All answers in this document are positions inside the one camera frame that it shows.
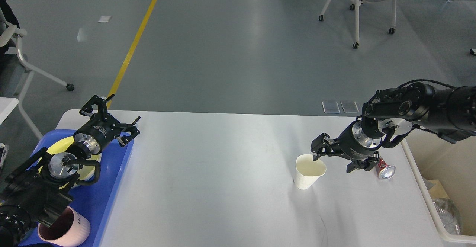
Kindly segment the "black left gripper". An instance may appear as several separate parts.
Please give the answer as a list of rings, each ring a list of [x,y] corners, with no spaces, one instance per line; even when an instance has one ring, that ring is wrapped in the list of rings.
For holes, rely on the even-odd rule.
[[[114,93],[107,98],[94,95],[80,108],[80,115],[89,117],[89,121],[74,133],[74,142],[85,145],[91,154],[100,154],[114,139],[125,147],[141,133],[136,125],[140,116],[129,124],[120,123],[108,113],[107,103],[114,96]]]

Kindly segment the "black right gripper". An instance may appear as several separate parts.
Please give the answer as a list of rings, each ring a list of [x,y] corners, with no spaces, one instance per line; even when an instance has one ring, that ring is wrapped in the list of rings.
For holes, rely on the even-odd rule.
[[[327,133],[322,133],[311,142],[313,161],[320,157],[343,157],[350,160],[347,173],[363,169],[370,171],[380,161],[379,156],[372,156],[381,147],[382,138],[374,139],[364,133],[361,121],[354,121],[344,129],[337,139],[331,139]]]

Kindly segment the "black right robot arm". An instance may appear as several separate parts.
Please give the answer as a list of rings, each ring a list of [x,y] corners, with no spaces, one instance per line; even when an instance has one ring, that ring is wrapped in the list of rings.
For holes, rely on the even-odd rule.
[[[451,144],[475,136],[475,87],[444,89],[434,80],[408,81],[378,90],[362,106],[361,115],[336,138],[322,133],[311,143],[313,161],[320,157],[349,160],[348,173],[370,171],[379,163],[380,148],[393,148],[418,129]]]

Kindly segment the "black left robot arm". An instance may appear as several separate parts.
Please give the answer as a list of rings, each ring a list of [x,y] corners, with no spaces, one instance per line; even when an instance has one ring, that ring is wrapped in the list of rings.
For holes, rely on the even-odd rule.
[[[39,149],[21,164],[5,182],[1,192],[1,246],[17,247],[33,228],[51,228],[68,210],[73,186],[91,186],[101,175],[101,164],[93,155],[101,154],[113,141],[121,147],[140,134],[136,124],[121,123],[108,112],[107,103],[114,97],[92,96],[80,108],[89,118],[74,134],[65,151],[51,154]]]

